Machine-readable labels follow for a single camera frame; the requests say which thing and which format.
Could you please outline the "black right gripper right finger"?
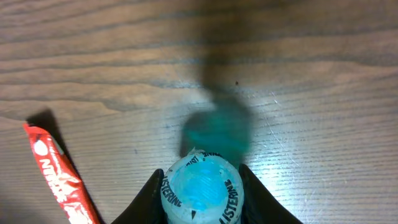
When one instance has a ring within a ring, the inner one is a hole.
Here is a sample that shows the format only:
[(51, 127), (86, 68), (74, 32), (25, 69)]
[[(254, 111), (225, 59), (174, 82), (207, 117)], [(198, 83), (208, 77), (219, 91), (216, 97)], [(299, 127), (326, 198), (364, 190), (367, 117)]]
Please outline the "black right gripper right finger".
[(302, 224), (274, 198), (246, 164), (239, 166), (239, 174), (244, 188), (241, 223)]

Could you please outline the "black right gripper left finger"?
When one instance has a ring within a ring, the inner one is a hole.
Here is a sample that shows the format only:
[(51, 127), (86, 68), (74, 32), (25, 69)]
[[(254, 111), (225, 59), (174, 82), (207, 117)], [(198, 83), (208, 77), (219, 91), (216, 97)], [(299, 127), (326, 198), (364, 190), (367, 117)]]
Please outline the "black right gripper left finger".
[(156, 169), (134, 200), (112, 224), (165, 224), (160, 188), (164, 172)]

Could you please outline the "blue mouthwash bottle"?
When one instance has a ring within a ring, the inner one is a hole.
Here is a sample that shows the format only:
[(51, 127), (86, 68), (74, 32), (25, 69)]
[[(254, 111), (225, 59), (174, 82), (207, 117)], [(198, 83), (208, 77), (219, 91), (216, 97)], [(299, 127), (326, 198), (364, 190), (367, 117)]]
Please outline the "blue mouthwash bottle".
[(169, 224), (238, 224), (244, 204), (238, 170), (220, 154), (192, 149), (165, 173), (160, 187)]

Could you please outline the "red Nescafe coffee stick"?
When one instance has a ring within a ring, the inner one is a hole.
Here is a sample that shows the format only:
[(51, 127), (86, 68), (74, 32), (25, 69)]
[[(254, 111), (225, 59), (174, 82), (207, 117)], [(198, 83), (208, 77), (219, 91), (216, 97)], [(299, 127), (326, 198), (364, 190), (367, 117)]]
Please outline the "red Nescafe coffee stick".
[(100, 224), (83, 181), (45, 129), (24, 124), (37, 165), (71, 224)]

